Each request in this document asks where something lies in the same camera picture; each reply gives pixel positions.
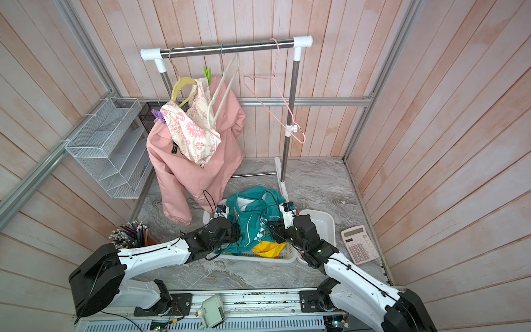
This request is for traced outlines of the white hanger with metal hook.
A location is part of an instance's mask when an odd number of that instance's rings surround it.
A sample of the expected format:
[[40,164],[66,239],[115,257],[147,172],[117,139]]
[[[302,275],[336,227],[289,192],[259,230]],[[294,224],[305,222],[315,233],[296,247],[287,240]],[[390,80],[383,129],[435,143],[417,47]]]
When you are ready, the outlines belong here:
[[239,74],[239,56],[233,55],[229,64],[225,67],[220,77],[217,88],[211,95],[207,106],[207,124],[210,129],[214,129],[218,117],[221,115],[225,101],[234,84],[235,78]]

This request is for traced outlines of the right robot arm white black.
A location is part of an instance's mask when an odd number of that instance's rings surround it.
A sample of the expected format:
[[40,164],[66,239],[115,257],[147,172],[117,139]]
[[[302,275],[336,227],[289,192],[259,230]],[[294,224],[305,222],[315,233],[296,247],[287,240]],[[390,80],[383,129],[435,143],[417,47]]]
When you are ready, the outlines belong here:
[[288,225],[283,219],[269,221],[267,227],[276,241],[290,243],[311,268],[327,276],[317,288],[323,309],[345,311],[374,331],[436,330],[415,292],[400,291],[357,267],[320,238],[309,215],[297,215]]

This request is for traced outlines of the floral pink white garment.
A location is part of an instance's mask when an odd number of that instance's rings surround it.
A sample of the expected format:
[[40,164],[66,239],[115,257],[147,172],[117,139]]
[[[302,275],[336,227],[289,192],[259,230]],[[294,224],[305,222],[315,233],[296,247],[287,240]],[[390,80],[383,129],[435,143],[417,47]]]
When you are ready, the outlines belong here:
[[[188,110],[177,102],[178,93],[186,86],[192,87],[185,100],[190,104]],[[171,100],[161,108],[173,141],[187,159],[200,167],[210,161],[221,144],[221,134],[215,125],[217,116],[212,107],[207,79],[182,77],[172,89]]]

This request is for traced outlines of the pink wire hanger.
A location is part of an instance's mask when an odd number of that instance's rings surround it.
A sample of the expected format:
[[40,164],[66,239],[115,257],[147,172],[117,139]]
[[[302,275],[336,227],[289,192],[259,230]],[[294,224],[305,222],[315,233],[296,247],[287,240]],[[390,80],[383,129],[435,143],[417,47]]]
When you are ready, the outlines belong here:
[[262,99],[259,98],[256,93],[252,92],[250,87],[248,86],[248,81],[253,81],[253,82],[257,80],[269,81],[276,88],[282,100],[283,106],[285,106],[288,109],[288,113],[291,116],[294,116],[294,112],[293,112],[294,106],[290,106],[289,102],[286,101],[286,98],[284,97],[282,90],[279,88],[279,85],[277,84],[277,79],[276,79],[277,66],[279,62],[280,43],[273,37],[270,38],[270,41],[273,41],[275,43],[275,47],[277,50],[277,56],[275,58],[275,64],[273,66],[271,74],[268,77],[243,76],[244,87],[246,87],[247,90],[258,100],[260,105],[270,113],[270,115],[276,120],[276,122],[279,123],[283,127],[285,137],[288,137],[288,138],[293,137],[298,143],[303,145],[306,142],[306,134],[302,130],[300,124],[297,122],[294,122],[293,124],[282,123],[282,121],[279,120],[278,117],[275,116],[275,114],[270,110],[270,108],[266,106],[266,104],[262,101]]

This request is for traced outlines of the pink jacket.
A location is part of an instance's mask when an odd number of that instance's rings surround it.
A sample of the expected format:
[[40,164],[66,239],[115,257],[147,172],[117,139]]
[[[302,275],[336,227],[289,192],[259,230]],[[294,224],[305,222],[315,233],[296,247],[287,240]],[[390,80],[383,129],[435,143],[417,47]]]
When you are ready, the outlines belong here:
[[[214,93],[219,80],[218,76],[212,78],[210,95]],[[244,157],[237,138],[243,131],[245,117],[236,95],[230,91],[216,123],[221,144],[204,167],[187,159],[173,141],[166,123],[155,120],[147,138],[147,151],[156,171],[167,218],[175,223],[192,223],[187,202],[189,194],[208,212],[223,198],[228,181]]]

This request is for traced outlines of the yellow jacket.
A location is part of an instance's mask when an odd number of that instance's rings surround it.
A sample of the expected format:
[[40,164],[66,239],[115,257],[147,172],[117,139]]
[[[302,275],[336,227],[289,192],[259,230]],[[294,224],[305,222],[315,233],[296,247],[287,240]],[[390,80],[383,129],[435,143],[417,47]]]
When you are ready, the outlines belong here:
[[286,243],[259,242],[252,251],[260,257],[276,259],[285,247]]

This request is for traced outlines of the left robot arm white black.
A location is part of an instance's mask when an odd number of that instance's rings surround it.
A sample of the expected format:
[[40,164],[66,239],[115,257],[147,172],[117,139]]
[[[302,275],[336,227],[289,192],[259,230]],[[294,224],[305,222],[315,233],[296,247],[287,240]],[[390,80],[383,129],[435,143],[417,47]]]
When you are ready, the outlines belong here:
[[105,244],[69,275],[76,316],[85,318],[107,307],[134,307],[139,316],[166,314],[173,299],[164,282],[139,282],[136,277],[203,260],[221,246],[238,242],[240,237],[238,224],[217,217],[166,243],[133,249]]

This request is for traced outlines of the green sweatshirt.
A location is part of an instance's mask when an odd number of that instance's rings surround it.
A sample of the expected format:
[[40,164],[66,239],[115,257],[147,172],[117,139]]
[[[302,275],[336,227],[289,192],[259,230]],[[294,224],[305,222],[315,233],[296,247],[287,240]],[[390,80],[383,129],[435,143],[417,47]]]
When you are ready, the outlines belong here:
[[286,242],[273,239],[268,224],[279,221],[279,206],[286,199],[276,190],[256,186],[237,192],[227,198],[228,220],[239,226],[240,238],[222,250],[224,255],[252,252],[260,257],[274,259],[280,256]]

